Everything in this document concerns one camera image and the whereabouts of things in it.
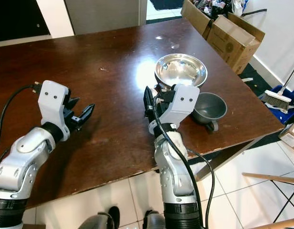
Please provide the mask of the shiny steel bowl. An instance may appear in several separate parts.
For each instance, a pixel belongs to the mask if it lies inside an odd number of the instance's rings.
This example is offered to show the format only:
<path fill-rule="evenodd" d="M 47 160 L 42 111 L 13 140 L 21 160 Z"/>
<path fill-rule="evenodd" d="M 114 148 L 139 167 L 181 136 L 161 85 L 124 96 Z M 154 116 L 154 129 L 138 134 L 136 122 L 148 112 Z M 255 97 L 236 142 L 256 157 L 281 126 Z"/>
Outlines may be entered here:
<path fill-rule="evenodd" d="M 208 79 L 206 65 L 196 57 L 171 53 L 155 63 L 154 76 L 158 83 L 171 87 L 175 84 L 201 87 Z"/>

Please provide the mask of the grey cup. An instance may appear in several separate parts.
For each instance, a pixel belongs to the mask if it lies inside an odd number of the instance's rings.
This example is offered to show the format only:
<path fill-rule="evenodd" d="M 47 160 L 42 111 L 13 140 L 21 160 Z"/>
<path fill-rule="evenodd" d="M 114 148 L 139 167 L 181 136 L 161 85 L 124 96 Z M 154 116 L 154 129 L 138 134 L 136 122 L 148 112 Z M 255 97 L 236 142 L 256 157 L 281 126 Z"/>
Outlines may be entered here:
<path fill-rule="evenodd" d="M 204 125 L 208 133 L 219 130 L 218 120 L 228 111 L 225 100 L 210 92 L 201 92 L 197 98 L 191 116 L 200 125 Z"/>

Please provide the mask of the large open cardboard box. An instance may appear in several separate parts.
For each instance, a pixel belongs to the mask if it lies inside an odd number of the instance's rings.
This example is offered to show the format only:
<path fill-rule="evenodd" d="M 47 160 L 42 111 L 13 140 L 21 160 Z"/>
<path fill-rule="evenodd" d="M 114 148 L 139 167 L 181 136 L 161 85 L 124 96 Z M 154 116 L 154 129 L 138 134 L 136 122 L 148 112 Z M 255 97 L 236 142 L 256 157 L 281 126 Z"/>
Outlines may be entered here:
<path fill-rule="evenodd" d="M 263 31 L 232 13 L 211 19 L 190 0 L 183 1 L 181 14 L 236 74 L 244 71 L 265 37 Z"/>

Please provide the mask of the grey door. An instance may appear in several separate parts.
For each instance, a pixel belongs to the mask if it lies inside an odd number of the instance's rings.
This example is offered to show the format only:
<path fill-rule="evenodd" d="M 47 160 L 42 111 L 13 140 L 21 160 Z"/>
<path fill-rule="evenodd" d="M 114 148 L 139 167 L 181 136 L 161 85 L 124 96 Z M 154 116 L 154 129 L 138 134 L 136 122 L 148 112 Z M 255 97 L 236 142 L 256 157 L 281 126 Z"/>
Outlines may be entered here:
<path fill-rule="evenodd" d="M 148 0 L 64 0 L 73 33 L 82 35 L 145 24 Z"/>

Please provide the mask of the black door mat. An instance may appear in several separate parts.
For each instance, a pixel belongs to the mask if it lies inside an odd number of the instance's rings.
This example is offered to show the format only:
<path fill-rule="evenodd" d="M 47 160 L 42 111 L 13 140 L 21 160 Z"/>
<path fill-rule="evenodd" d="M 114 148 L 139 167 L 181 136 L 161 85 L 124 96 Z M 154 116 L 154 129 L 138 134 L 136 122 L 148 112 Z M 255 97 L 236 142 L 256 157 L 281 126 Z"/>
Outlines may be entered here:
<path fill-rule="evenodd" d="M 174 10 L 183 6 L 184 0 L 149 0 L 156 10 Z"/>

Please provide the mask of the robot right leg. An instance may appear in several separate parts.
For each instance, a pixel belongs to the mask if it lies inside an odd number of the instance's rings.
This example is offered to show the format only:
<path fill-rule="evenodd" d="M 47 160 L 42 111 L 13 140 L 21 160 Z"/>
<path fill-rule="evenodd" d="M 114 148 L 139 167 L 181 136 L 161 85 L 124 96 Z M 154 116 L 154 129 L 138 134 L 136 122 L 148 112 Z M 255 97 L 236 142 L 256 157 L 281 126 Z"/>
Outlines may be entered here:
<path fill-rule="evenodd" d="M 166 229 L 164 216 L 158 211 L 147 210 L 144 215 L 142 229 Z"/>

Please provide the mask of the robot leg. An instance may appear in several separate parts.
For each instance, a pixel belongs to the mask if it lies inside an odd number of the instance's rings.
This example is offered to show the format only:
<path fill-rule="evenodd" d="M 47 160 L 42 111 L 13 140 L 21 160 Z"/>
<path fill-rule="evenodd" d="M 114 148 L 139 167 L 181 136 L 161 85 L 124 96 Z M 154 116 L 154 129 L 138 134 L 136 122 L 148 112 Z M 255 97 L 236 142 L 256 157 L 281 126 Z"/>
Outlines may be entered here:
<path fill-rule="evenodd" d="M 158 211 L 147 210 L 144 215 L 142 229 L 166 229 L 164 216 Z"/>
<path fill-rule="evenodd" d="M 108 212 L 98 212 L 98 214 L 87 218 L 78 229 L 118 229 L 119 223 L 119 208 L 112 206 Z"/>

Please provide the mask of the robot left leg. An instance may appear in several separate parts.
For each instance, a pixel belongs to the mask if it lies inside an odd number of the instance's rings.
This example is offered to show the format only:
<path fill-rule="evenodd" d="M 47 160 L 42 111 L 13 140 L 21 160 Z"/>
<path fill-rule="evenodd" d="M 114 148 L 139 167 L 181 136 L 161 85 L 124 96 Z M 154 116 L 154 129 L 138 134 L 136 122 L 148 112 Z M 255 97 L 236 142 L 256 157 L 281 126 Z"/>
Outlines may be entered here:
<path fill-rule="evenodd" d="M 87 218 L 78 229 L 118 229 L 119 223 L 119 208 L 112 206 L 108 212 L 98 212 L 98 214 Z"/>

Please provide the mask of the broom with pale bristles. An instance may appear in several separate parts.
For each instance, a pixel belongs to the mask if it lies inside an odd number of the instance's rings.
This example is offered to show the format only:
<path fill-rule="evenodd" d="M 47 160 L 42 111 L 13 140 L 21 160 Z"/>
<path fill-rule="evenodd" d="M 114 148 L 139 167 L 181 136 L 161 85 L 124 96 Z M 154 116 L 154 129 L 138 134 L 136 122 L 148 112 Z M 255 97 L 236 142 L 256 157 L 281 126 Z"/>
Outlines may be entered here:
<path fill-rule="evenodd" d="M 284 91 L 286 90 L 286 86 L 290 82 L 294 75 L 294 69 L 290 73 L 290 76 L 286 79 L 284 85 L 282 85 L 279 92 L 275 93 L 271 90 L 266 90 L 264 94 L 262 94 L 259 98 L 262 100 L 263 103 L 270 104 L 271 107 L 279 108 L 281 111 L 286 113 L 288 111 L 288 107 L 290 102 L 292 101 L 291 98 L 284 96 Z"/>

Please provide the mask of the shiny plastic bag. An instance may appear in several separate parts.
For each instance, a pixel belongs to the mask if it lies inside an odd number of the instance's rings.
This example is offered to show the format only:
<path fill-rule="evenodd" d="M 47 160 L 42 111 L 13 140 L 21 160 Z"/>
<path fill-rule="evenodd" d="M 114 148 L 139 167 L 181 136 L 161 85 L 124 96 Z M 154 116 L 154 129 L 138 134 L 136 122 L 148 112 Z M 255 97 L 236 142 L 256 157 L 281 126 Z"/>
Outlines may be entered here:
<path fill-rule="evenodd" d="M 229 13 L 232 13 L 238 17 L 242 17 L 244 9 L 246 7 L 248 0 L 230 0 Z"/>

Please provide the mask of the light wooden bar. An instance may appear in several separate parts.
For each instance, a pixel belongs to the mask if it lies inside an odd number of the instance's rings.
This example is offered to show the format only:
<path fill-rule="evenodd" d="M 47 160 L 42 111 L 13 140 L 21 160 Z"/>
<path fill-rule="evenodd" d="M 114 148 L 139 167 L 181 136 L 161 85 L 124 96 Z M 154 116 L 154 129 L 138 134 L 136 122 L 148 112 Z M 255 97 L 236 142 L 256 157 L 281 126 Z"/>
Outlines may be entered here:
<path fill-rule="evenodd" d="M 258 226 L 252 229 L 285 229 L 294 226 L 294 218 L 280 222 L 269 223 L 266 225 Z"/>
<path fill-rule="evenodd" d="M 272 180 L 272 181 L 279 181 L 279 182 L 287 182 L 292 183 L 294 185 L 294 177 L 281 177 L 275 175 L 262 175 L 262 174 L 251 174 L 251 173 L 242 173 L 244 177 L 255 177 L 264 180 Z"/>

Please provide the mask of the blue dustpan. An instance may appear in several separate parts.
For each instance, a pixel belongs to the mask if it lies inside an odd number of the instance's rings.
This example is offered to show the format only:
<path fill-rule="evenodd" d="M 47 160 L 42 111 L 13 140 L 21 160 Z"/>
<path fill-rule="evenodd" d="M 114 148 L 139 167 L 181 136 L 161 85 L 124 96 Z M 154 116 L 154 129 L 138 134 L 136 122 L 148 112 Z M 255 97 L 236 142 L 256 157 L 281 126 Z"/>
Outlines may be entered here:
<path fill-rule="evenodd" d="M 277 118 L 279 122 L 286 125 L 294 122 L 292 120 L 294 118 L 294 89 L 284 89 L 283 96 L 286 96 L 291 100 L 288 105 L 288 109 L 286 109 L 286 112 L 279 107 L 272 106 L 269 103 L 264 102 L 264 104 L 266 105 L 267 109 L 269 109 L 269 111 Z"/>

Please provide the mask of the small cardboard box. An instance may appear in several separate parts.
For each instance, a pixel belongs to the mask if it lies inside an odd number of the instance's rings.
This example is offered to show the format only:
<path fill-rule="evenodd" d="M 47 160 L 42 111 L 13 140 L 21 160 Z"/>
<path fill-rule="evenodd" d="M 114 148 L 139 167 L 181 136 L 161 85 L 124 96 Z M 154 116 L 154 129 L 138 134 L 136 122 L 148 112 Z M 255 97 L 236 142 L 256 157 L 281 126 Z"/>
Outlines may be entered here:
<path fill-rule="evenodd" d="M 294 122 L 287 125 L 278 137 L 282 140 L 282 142 L 294 150 Z"/>

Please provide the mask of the black wall panel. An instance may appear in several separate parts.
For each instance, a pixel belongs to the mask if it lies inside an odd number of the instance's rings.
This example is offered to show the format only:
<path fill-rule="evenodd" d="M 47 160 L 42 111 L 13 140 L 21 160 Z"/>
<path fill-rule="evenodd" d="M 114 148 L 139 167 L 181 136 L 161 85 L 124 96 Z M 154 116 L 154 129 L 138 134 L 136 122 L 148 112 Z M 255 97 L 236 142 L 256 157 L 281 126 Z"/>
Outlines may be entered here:
<path fill-rule="evenodd" d="M 49 33 L 37 0 L 0 0 L 0 42 Z"/>

